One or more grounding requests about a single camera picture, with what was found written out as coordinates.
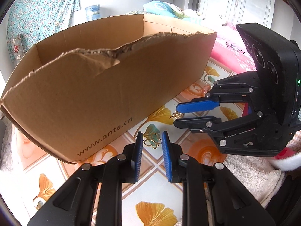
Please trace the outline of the gold link clasp jewelry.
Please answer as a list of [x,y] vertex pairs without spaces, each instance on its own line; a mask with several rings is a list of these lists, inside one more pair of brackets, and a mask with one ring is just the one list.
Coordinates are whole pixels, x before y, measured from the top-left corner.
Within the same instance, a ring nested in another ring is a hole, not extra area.
[[156,149],[162,144],[162,139],[160,137],[160,134],[151,133],[149,135],[143,135],[143,137],[144,137],[143,144],[146,145],[147,147]]

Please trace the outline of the white fluffy towel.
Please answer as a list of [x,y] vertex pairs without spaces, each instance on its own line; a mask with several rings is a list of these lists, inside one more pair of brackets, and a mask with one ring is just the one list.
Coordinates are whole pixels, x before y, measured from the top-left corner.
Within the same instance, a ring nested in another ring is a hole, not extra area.
[[265,157],[227,155],[223,163],[264,208],[285,180]]

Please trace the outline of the pink floral blanket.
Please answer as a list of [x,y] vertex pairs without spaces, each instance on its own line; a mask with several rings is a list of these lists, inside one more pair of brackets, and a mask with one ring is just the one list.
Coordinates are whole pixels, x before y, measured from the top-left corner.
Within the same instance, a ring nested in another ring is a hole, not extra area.
[[217,38],[211,52],[211,58],[235,73],[256,70],[253,58],[247,52],[235,25],[226,22],[212,27],[212,30],[217,32]]

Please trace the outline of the white door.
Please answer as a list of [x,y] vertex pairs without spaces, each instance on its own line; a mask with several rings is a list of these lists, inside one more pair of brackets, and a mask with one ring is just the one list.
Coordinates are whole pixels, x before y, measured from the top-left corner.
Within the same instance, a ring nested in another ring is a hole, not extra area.
[[271,27],[275,0],[199,0],[204,17],[218,16],[232,24],[256,22]]

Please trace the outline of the turquoise folded cloth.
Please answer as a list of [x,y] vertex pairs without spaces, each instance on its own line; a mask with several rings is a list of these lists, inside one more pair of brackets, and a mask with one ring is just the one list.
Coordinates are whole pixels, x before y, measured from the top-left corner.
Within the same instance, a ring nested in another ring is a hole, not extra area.
[[176,5],[162,1],[151,1],[143,5],[145,13],[170,16],[174,18],[184,19],[188,16]]

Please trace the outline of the brown cardboard box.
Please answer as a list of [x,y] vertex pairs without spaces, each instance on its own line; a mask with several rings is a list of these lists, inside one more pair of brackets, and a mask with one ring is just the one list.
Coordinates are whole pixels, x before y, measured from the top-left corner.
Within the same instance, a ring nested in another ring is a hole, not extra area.
[[154,14],[69,27],[27,51],[1,111],[48,154],[79,163],[196,82],[216,37],[205,26]]

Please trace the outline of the blue white cylindrical container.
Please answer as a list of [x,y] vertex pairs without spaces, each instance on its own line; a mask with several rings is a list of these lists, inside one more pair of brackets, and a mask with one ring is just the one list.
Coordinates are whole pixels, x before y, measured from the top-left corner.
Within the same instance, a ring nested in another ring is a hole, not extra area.
[[92,5],[85,8],[86,11],[86,20],[93,21],[96,19],[100,19],[100,5]]

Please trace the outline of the teal floral curtain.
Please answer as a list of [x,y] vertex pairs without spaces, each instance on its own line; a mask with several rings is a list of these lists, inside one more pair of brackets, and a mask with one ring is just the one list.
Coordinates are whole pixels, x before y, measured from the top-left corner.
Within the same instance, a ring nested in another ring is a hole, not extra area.
[[7,23],[7,47],[14,64],[11,40],[20,34],[24,52],[32,45],[67,29],[80,0],[16,0],[10,8]]

